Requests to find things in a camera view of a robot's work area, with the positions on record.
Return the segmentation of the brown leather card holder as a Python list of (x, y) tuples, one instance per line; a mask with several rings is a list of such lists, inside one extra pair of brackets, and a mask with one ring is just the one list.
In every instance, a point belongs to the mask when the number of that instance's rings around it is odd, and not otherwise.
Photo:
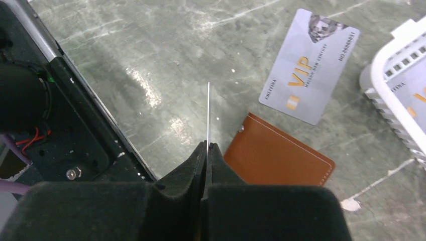
[(224, 154), (249, 184), (321, 185), (335, 169), (330, 158), (248, 113)]

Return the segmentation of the white plastic basket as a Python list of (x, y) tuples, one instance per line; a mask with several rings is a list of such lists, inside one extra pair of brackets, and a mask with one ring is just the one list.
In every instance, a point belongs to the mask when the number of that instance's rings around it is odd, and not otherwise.
[(425, 18), (407, 20), (364, 68), (359, 84), (425, 167)]

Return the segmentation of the clear plastic card sleeve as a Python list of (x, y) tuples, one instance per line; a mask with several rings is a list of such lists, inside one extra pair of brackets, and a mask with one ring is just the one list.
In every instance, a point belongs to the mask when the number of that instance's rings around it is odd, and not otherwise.
[(317, 125), (359, 36), (354, 27), (298, 9), (259, 102)]

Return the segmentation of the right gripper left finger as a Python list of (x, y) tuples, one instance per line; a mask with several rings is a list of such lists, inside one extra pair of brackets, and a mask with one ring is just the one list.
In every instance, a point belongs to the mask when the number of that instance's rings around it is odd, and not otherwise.
[(193, 240), (206, 142), (157, 182), (42, 182), (26, 191), (1, 240)]

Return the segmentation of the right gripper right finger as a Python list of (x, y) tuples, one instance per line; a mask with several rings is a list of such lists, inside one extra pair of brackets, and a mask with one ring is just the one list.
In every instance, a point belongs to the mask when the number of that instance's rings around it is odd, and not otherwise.
[(202, 240), (351, 240), (341, 205), (329, 189), (246, 184), (213, 143), (205, 160)]

